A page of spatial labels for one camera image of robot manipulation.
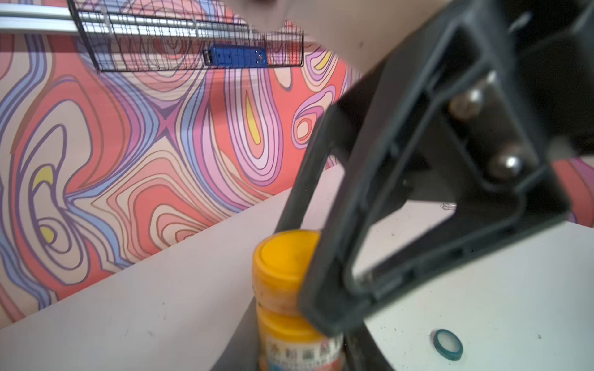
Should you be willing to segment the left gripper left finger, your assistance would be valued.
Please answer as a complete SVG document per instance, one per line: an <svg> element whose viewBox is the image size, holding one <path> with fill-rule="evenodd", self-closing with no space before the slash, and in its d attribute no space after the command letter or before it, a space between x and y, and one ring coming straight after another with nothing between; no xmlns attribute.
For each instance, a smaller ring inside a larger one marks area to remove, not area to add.
<svg viewBox="0 0 594 371"><path fill-rule="evenodd" d="M211 371L259 370L260 336L256 308L257 301L252 298L224 352Z"/></svg>

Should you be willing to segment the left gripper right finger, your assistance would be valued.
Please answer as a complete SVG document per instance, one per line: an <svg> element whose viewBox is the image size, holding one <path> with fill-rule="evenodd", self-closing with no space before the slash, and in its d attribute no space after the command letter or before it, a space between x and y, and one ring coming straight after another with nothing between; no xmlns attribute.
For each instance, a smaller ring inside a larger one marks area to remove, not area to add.
<svg viewBox="0 0 594 371"><path fill-rule="evenodd" d="M349 331L344 337L345 370L349 371L394 371L380 351L367 326Z"/></svg>

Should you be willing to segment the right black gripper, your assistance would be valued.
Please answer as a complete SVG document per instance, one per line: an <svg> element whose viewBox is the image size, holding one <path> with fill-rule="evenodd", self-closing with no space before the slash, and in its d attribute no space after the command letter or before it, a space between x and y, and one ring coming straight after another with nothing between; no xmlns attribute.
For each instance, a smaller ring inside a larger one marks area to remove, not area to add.
<svg viewBox="0 0 594 371"><path fill-rule="evenodd" d="M453 1L431 37L451 193L561 193L553 163L593 152L592 2Z"/></svg>

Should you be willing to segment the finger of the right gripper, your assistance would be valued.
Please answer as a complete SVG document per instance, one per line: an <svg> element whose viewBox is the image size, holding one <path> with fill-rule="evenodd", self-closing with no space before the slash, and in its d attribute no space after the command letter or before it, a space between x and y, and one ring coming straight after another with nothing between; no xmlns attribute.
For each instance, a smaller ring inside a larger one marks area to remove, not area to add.
<svg viewBox="0 0 594 371"><path fill-rule="evenodd" d="M352 154L299 297L320 332L356 329L413 289L563 220L559 194L454 195L431 165L450 124L431 96L431 22L387 61L376 91L388 102L385 156ZM443 210L442 203L455 203Z"/></svg>
<svg viewBox="0 0 594 371"><path fill-rule="evenodd" d="M355 168L363 167L363 154L385 156L390 142L390 110L379 104L388 102L376 91L381 89L386 60L366 73L337 103L318 120L307 147L295 184L275 228L276 233L299 230L306 211L331 154L344 165L352 154Z"/></svg>

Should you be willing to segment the orange paint jar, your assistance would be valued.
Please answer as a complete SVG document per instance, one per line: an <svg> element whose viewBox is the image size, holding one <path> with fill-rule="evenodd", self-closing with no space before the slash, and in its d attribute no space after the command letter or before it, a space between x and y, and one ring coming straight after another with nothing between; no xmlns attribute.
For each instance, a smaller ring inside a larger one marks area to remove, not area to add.
<svg viewBox="0 0 594 371"><path fill-rule="evenodd" d="M304 318L256 306L261 370L344 370L344 336L327 337Z"/></svg>

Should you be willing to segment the orange jar lid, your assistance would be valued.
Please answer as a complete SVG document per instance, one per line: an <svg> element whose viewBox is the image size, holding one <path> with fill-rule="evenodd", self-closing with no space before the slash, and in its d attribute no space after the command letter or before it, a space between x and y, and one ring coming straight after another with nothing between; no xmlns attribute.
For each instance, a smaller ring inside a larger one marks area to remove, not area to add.
<svg viewBox="0 0 594 371"><path fill-rule="evenodd" d="M252 263L252 287L258 304L280 315L300 315L299 291L319 240L319 231L289 230L258 244Z"/></svg>

